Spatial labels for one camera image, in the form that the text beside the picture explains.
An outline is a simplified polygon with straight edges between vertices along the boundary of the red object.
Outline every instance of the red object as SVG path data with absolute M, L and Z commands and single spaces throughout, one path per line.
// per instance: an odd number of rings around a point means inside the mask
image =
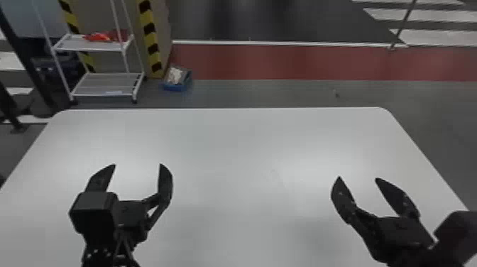
M 169 61 L 196 80 L 477 82 L 475 48 L 174 45 Z
M 119 30 L 119 34 L 121 34 L 121 40 L 123 42 L 128 40 L 128 30 L 121 29 Z M 108 36 L 113 42 L 119 42 L 118 31 L 116 31 L 116 29 L 110 30 Z
M 128 30 L 121 29 L 119 30 L 119 34 L 123 42 L 128 40 Z M 83 36 L 83 38 L 90 42 L 119 42 L 117 30 L 110 30 L 103 33 L 90 33 Z
M 111 42 L 110 37 L 104 33 L 90 33 L 83 36 L 83 38 L 90 42 Z

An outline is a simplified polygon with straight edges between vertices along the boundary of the white table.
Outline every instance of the white table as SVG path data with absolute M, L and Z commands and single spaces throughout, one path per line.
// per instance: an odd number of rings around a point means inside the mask
M 159 163 L 174 175 L 172 204 L 134 253 L 142 267 L 384 266 L 336 213 L 338 175 L 380 216 L 394 214 L 373 179 L 395 183 L 432 231 L 465 209 L 380 108 L 64 111 L 0 191 L 1 265 L 79 266 L 67 211 L 110 163 L 123 200 L 155 192 Z

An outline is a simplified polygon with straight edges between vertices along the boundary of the yellow and black striped pillar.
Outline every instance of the yellow and black striped pillar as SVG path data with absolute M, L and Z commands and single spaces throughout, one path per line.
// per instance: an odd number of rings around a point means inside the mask
M 160 58 L 160 49 L 158 34 L 155 30 L 153 11 L 150 6 L 150 0 L 137 0 L 139 7 L 139 18 L 144 34 L 144 43 L 148 52 L 148 63 L 151 77 L 163 77 L 163 64 Z
M 68 28 L 73 34 L 80 34 L 80 27 L 78 26 L 78 20 L 73 14 L 70 0 L 58 0 L 60 2 L 61 9 L 65 15 Z M 86 65 L 90 72 L 96 72 L 94 69 L 94 62 L 92 56 L 88 52 L 79 52 L 81 61 Z

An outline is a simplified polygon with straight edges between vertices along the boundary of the floor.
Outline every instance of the floor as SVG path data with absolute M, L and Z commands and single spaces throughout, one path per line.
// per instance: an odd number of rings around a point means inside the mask
M 150 81 L 137 106 L 127 98 L 81 99 L 75 108 L 384 107 L 467 207 L 477 209 L 476 87 L 477 82 L 195 80 L 191 90 L 177 93 Z M 10 135 L 6 125 L 0 129 L 0 173 L 8 175 L 43 127 L 32 126 L 25 136 Z
M 390 43 L 411 0 L 169 1 L 172 36 L 204 40 Z M 400 36 L 408 45 L 477 46 L 477 8 L 419 0 Z

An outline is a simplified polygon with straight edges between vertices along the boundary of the white wire shelf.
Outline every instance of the white wire shelf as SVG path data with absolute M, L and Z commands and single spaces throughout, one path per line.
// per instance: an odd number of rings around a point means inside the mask
M 141 86 L 144 73 L 86 73 L 71 92 L 76 97 L 132 96 Z
M 82 34 L 67 33 L 53 46 L 53 49 L 56 51 L 121 52 L 126 51 L 134 39 L 134 35 L 131 34 L 128 40 L 123 41 L 121 49 L 121 42 L 91 42 L 85 40 L 83 36 Z

